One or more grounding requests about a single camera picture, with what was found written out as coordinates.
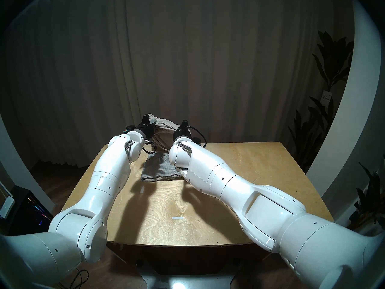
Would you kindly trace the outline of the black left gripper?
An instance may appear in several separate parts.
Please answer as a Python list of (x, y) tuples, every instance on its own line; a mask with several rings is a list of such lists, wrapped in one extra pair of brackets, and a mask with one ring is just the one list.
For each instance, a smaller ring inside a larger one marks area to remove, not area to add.
[(150, 141), (155, 134), (156, 119), (153, 115), (144, 114), (141, 123), (135, 127), (134, 131), (140, 133), (145, 140)]

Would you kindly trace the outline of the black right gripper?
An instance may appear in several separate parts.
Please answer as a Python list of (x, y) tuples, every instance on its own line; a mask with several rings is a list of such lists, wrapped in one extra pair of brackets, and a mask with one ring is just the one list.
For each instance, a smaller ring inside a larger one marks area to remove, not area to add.
[(186, 138), (191, 139), (191, 140), (193, 139), (191, 132), (189, 130), (189, 123), (187, 120), (183, 120), (180, 127), (174, 131), (172, 139), (175, 142), (180, 137), (186, 137)]

